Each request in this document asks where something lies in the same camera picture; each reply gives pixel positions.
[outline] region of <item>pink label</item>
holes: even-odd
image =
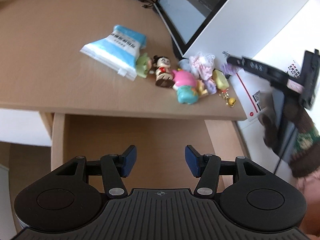
[[[296,91],[299,94],[302,94],[303,86],[298,84],[297,82],[292,81],[291,79],[288,80],[287,88],[290,88],[293,91]]]

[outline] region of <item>desk surface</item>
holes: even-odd
[[[244,120],[219,96],[181,105],[154,77],[130,81],[82,54],[116,24],[147,36],[150,56],[174,61],[170,35],[135,0],[0,0],[0,107],[68,114]],[[233,88],[230,94],[235,96]]]

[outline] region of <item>red stripe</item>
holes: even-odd
[[[238,74],[238,73],[237,73],[237,77],[238,77],[238,79],[240,80],[240,82],[241,82],[241,84],[242,84],[242,86],[243,86],[244,90],[247,92],[247,95],[248,95],[248,97],[250,98],[250,101],[251,101],[251,103],[252,103],[252,105],[253,105],[254,109],[256,110],[256,112],[258,112],[258,110],[257,110],[257,108],[256,108],[255,103],[253,102],[253,100],[252,100],[252,98],[251,98],[251,96],[250,96],[249,92],[247,91],[247,88],[245,87],[245,85],[244,85],[244,83],[242,82],[242,80],[241,80],[241,78],[240,78],[240,76],[239,76],[239,74]]]

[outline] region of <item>pink toy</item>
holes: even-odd
[[[191,86],[194,88],[197,87],[197,81],[195,80],[194,76],[188,71],[172,70],[172,72],[174,73],[174,79],[173,79],[173,81],[175,82],[173,86],[174,90],[178,90],[178,88],[181,86]]]

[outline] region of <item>aigo logo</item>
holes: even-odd
[[[230,54],[227,51],[222,52],[222,54],[224,55],[224,57],[229,57]]]

